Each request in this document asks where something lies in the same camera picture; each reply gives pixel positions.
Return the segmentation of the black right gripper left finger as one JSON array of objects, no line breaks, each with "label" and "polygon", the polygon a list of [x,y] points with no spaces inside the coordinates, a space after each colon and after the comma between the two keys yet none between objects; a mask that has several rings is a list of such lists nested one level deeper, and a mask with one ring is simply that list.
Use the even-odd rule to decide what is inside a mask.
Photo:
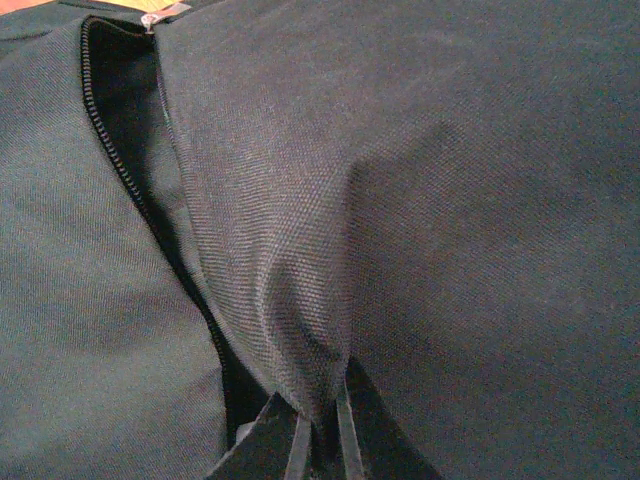
[{"label": "black right gripper left finger", "polygon": [[310,460],[311,422],[274,393],[206,479],[302,480],[309,476]]}]

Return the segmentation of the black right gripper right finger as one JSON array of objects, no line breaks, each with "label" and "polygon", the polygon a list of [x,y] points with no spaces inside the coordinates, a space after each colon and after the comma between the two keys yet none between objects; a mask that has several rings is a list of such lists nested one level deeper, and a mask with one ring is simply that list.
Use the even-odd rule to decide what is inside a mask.
[{"label": "black right gripper right finger", "polygon": [[336,407],[347,479],[438,480],[442,477],[410,443],[355,359],[348,363]]}]

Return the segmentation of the black student backpack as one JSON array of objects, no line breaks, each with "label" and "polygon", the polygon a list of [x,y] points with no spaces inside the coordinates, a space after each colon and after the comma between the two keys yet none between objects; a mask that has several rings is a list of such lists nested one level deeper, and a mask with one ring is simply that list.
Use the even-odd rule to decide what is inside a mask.
[{"label": "black student backpack", "polygon": [[351,359],[440,479],[639,475],[635,1],[1,19],[1,475],[206,479]]}]

